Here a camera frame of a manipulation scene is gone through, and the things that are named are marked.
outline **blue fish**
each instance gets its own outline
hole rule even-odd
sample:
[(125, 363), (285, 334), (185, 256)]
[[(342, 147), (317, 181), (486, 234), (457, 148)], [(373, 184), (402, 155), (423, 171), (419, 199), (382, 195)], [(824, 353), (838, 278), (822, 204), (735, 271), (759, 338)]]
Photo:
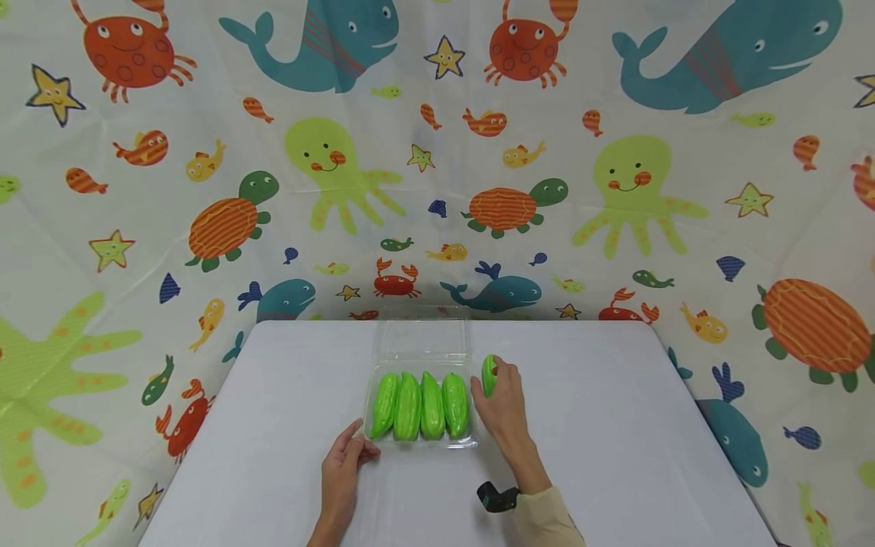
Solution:
[(291, 261), (298, 258), (298, 250), (294, 247), (289, 247), (285, 250), (285, 262), (283, 264), (291, 264)]
[(808, 427), (807, 425), (800, 427), (796, 431), (790, 431), (785, 427), (784, 437), (795, 439), (799, 446), (809, 450), (817, 450), (821, 445), (820, 433), (815, 428)]
[(842, 26), (839, 0), (735, 0), (686, 55), (659, 78), (641, 62), (662, 44), (662, 27), (638, 46), (615, 32), (623, 59), (619, 83), (633, 101), (658, 110), (710, 112), (723, 102), (805, 70), (832, 44)]
[(519, 308), (533, 305), (541, 299), (541, 287), (534, 281), (525, 277), (507, 276), (498, 277), (501, 265), (489, 264), (480, 261), (480, 267), (474, 271), (490, 276), (492, 281), (474, 298), (465, 298), (461, 293), (468, 290), (468, 285), (453, 286), (441, 283), (450, 292), (450, 296), (458, 304), (466, 305), (474, 310), (484, 312), (504, 312), (511, 308)]
[(723, 272), (724, 279), (730, 283), (735, 280), (735, 276), (745, 267), (745, 261), (736, 256), (723, 256), (717, 259), (717, 266)]
[(537, 253), (535, 255), (535, 260), (533, 262), (528, 263), (529, 266), (534, 266), (535, 264), (543, 264), (547, 262), (547, 253)]
[(158, 291), (158, 303), (163, 304), (171, 298), (179, 296), (181, 291), (179, 285), (176, 284), (176, 279), (173, 279), (170, 272), (167, 272), (167, 275), (164, 276), (164, 281), (161, 282), (161, 289)]
[(255, 31), (220, 18), (225, 32), (249, 47), (258, 68), (276, 83), (299, 91), (345, 93), (359, 76), (397, 47), (398, 12), (393, 0), (310, 0), (297, 57), (282, 62), (268, 51), (274, 21), (265, 11)]
[(742, 382), (732, 381), (729, 364), (723, 363), (722, 370), (711, 367), (711, 373), (723, 393), (722, 399), (696, 401), (699, 410), (711, 427), (726, 458), (735, 473), (752, 487), (761, 487), (768, 479), (768, 460), (760, 434), (753, 429), (747, 418), (739, 412), (732, 401), (745, 394)]
[(429, 205), (429, 213), (440, 215), (440, 218), (446, 218), (446, 201), (434, 200)]
[(297, 319), (308, 305), (316, 298), (316, 288), (304, 279), (290, 279), (274, 285), (262, 295), (261, 286), (257, 281), (249, 284), (249, 290), (240, 294), (238, 311), (242, 311), (250, 302), (258, 302), (258, 313), (255, 322), (273, 320)]

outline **orange striped fish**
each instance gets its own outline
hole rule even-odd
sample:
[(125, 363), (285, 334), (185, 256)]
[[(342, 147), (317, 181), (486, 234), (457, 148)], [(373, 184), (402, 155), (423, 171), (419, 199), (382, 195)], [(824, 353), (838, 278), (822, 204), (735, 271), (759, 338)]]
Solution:
[(468, 122), (468, 127), (471, 128), (471, 131), (481, 137), (496, 137), (508, 125), (507, 116), (492, 110), (484, 112), (483, 116), (478, 120), (471, 115), (471, 109), (465, 109), (465, 115), (462, 116), (462, 119)]
[(129, 164), (137, 167), (146, 167), (154, 165), (167, 156), (167, 148), (170, 145), (167, 142), (167, 135), (158, 130), (152, 130), (146, 133), (137, 133), (134, 139), (134, 148), (125, 150), (119, 143), (112, 143), (115, 146), (115, 157), (124, 158)]
[(435, 109), (433, 109), (429, 103), (424, 102), (423, 106), (419, 107), (419, 114), (423, 116), (423, 119), (428, 122), (431, 128), (435, 131), (444, 127), (443, 125), (435, 121)]
[(259, 120), (264, 120), (267, 123), (274, 121), (274, 118), (264, 113), (262, 102), (255, 97), (246, 97), (243, 99), (243, 107), (249, 112), (250, 116), (256, 117)]
[(605, 132), (599, 129), (601, 124), (601, 113), (598, 110), (587, 110), (584, 113), (584, 127), (592, 131), (592, 134), (598, 137)]
[(106, 193), (107, 185), (99, 185), (84, 169), (71, 167), (66, 170), (66, 185), (78, 193)]
[(796, 139), (796, 142), (793, 144), (793, 155), (802, 163), (803, 171), (807, 172), (817, 169), (812, 161), (819, 149), (820, 139), (814, 135), (806, 135)]

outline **beige sleeve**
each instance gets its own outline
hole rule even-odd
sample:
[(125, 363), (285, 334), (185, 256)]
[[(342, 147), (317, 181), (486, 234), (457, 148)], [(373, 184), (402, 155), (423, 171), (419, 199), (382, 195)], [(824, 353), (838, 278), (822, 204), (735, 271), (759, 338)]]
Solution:
[(526, 547), (586, 547), (555, 487), (540, 494), (520, 494), (514, 520)]

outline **fish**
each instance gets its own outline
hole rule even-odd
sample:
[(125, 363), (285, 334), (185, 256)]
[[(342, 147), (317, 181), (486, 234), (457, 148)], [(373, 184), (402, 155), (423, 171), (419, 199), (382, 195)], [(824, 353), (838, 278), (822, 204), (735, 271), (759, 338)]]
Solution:
[(109, 185), (97, 184), (91, 175), (79, 167), (71, 167), (66, 170), (66, 185), (78, 193), (106, 193)]
[(741, 114), (733, 114), (730, 120), (734, 122), (738, 122), (745, 127), (768, 127), (774, 124), (778, 116), (772, 114), (771, 112), (754, 112), (753, 114), (748, 114), (747, 116), (742, 116)]
[(112, 143), (115, 146), (115, 157), (124, 158), (131, 165), (137, 167), (146, 167), (160, 162), (167, 156), (170, 142), (167, 140), (167, 135), (159, 130), (152, 130), (148, 133), (137, 133), (134, 139), (134, 148), (125, 150), (119, 143)]
[(647, 270), (638, 270), (632, 274), (632, 279), (645, 287), (653, 287), (654, 289), (665, 289), (666, 287), (674, 287), (675, 279), (673, 277), (660, 281), (654, 277), (654, 272)]
[(541, 155), (541, 152), (547, 150), (544, 148), (544, 141), (541, 141), (538, 144), (538, 147), (534, 152), (529, 152), (529, 149), (520, 144), (516, 148), (508, 148), (504, 151), (504, 165), (510, 167), (511, 169), (519, 169), (520, 167), (525, 167), (533, 163), (538, 156)]
[(343, 276), (349, 271), (349, 264), (344, 263), (330, 263), (327, 268), (323, 268), (322, 266), (316, 264), (313, 266), (313, 269), (319, 273), (324, 273), (328, 276)]
[(468, 128), (481, 137), (497, 137), (508, 125), (508, 117), (501, 112), (487, 110), (480, 119), (471, 115), (470, 109), (465, 109), (462, 119), (468, 122)]
[(194, 158), (185, 166), (185, 175), (192, 182), (203, 182), (214, 175), (225, 159), (227, 146), (216, 139), (216, 152), (210, 156), (206, 152), (195, 152)]
[(440, 123), (435, 121), (435, 109), (431, 107), (428, 102), (424, 102), (423, 106), (419, 107), (419, 114), (423, 117), (423, 119), (431, 126), (435, 131), (444, 127)]
[(818, 150), (820, 150), (820, 139), (814, 135), (799, 137), (793, 143), (793, 155), (802, 163), (802, 170), (805, 172), (817, 169), (813, 162)]
[(369, 321), (371, 319), (377, 319), (380, 317), (380, 312), (376, 310), (367, 310), (362, 313), (349, 313), (349, 317), (356, 319), (357, 321)]
[(179, 288), (176, 279), (168, 271), (167, 275), (164, 276), (164, 281), (161, 282), (161, 289), (158, 290), (158, 303), (166, 304), (171, 298), (179, 296), (180, 292), (182, 289)]
[(298, 258), (298, 250), (294, 247), (287, 247), (285, 250), (285, 262), (283, 264), (291, 264), (291, 261)]
[(683, 312), (684, 317), (687, 319), (687, 325), (701, 340), (711, 344), (720, 344), (729, 336), (729, 328), (723, 321), (716, 317), (711, 317), (705, 310), (693, 315), (690, 313), (687, 303), (683, 302), (682, 304), (681, 312)]
[(535, 254), (535, 260), (533, 260), (532, 262), (528, 263), (528, 265), (529, 265), (529, 266), (534, 266), (534, 265), (536, 265), (536, 264), (543, 264), (543, 263), (545, 263), (545, 262), (547, 262), (547, 253), (536, 253), (536, 254)]
[(465, 260), (468, 257), (468, 249), (466, 249), (465, 245), (462, 245), (461, 243), (453, 243), (452, 245), (444, 244), (437, 253), (432, 253), (427, 250), (425, 251), (425, 255), (429, 258), (442, 260), (444, 262), (458, 262), (460, 260)]
[(571, 294), (577, 294), (579, 292), (586, 291), (586, 285), (575, 281), (574, 279), (565, 279), (564, 281), (559, 278), (559, 276), (553, 276), (551, 278), (553, 283), (557, 284), (559, 288), (563, 291), (570, 292)]
[(198, 318), (201, 331), (200, 338), (188, 348), (194, 352), (198, 351), (198, 348), (203, 346), (204, 342), (209, 340), (210, 336), (213, 335), (213, 331), (219, 326), (221, 318), (224, 315), (225, 302), (219, 298), (213, 298), (210, 300), (209, 303), (207, 303), (206, 308), (204, 308), (204, 314)]
[(307, 306), (316, 299), (316, 287), (304, 279), (290, 279), (276, 284), (269, 291), (262, 294), (261, 286), (257, 281), (249, 284), (249, 290), (237, 296), (240, 305), (237, 311), (241, 312), (251, 302), (258, 303), (258, 312), (255, 322), (273, 320), (293, 321), (307, 309)]
[(371, 95), (376, 95), (378, 97), (382, 97), (383, 99), (397, 99), (401, 96), (401, 88), (399, 88), (398, 86), (384, 86), (379, 89), (371, 88)]
[(410, 237), (407, 238), (406, 242), (399, 242), (394, 237), (389, 238), (389, 239), (384, 239), (383, 241), (380, 242), (380, 246), (383, 247), (383, 249), (390, 251), (390, 252), (405, 250), (406, 248), (408, 248), (412, 244), (413, 244), (413, 238), (410, 238)]
[(264, 106), (262, 106), (262, 102), (256, 99), (255, 97), (246, 97), (243, 99), (243, 108), (249, 112), (249, 115), (258, 118), (259, 120), (264, 120), (267, 123), (273, 123), (276, 119), (272, 116), (268, 116), (264, 112)]
[(809, 450), (817, 450), (821, 445), (820, 433), (815, 428), (808, 427), (807, 425), (800, 427), (796, 431), (790, 431), (785, 427), (784, 437), (794, 439), (799, 443), (799, 446)]
[(592, 131), (595, 137), (604, 135), (605, 132), (599, 129), (601, 124), (601, 112), (598, 110), (587, 110), (584, 112), (584, 127)]
[(167, 389), (170, 377), (173, 374), (173, 356), (165, 355), (164, 364), (163, 372), (149, 376), (149, 383), (146, 384), (146, 389), (143, 390), (143, 397), (140, 399), (143, 406), (155, 404)]
[(811, 503), (811, 483), (797, 482), (796, 486), (799, 488), (799, 510), (809, 532), (811, 547), (833, 547), (830, 519)]

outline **yellow starfish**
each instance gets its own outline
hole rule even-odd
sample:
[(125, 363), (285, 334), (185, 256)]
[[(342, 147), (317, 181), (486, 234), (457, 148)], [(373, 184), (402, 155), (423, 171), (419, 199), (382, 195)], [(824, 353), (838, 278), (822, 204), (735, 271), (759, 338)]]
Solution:
[(112, 263), (116, 263), (123, 268), (128, 267), (128, 259), (124, 256), (124, 251), (136, 243), (134, 240), (126, 240), (122, 238), (122, 232), (116, 230), (107, 239), (93, 239), (88, 242), (91, 249), (101, 258), (97, 264), (97, 273), (102, 272)]
[(410, 156), (407, 165), (419, 165), (419, 172), (425, 171), (425, 168), (429, 165), (431, 165), (432, 169), (437, 169), (431, 162), (431, 152), (423, 150), (415, 144), (412, 144), (410, 149), (412, 150), (413, 155)]
[(69, 78), (55, 78), (42, 67), (31, 65), (37, 93), (27, 102), (29, 107), (50, 107), (61, 127), (67, 126), (70, 110), (84, 110), (85, 105), (73, 97)]
[(111, 391), (128, 383), (124, 375), (73, 368), (73, 361), (80, 357), (143, 338), (139, 331), (85, 334), (102, 308), (103, 293), (85, 297), (45, 340), (31, 340), (0, 318), (0, 475), (12, 502), (20, 508), (35, 506), (46, 495), (46, 477), (33, 451), (34, 430), (42, 428), (73, 446), (93, 445), (102, 435), (97, 426), (52, 408), (53, 400)]
[(768, 202), (773, 199), (773, 195), (761, 193), (760, 190), (753, 185), (753, 183), (748, 182), (745, 185), (744, 190), (741, 191), (741, 195), (739, 195), (737, 198), (726, 200), (724, 203), (740, 206), (740, 209), (738, 211), (738, 217), (740, 219), (744, 216), (747, 216), (753, 211), (756, 211), (763, 216), (768, 216), (766, 204), (768, 204)]
[(450, 39), (444, 35), (440, 39), (440, 44), (437, 45), (437, 51), (431, 55), (426, 55), (424, 58), (430, 63), (437, 65), (435, 80), (440, 80), (448, 72), (452, 72), (457, 76), (464, 76), (462, 74), (462, 67), (459, 66), (459, 62), (463, 57), (465, 57), (465, 52), (453, 49)]

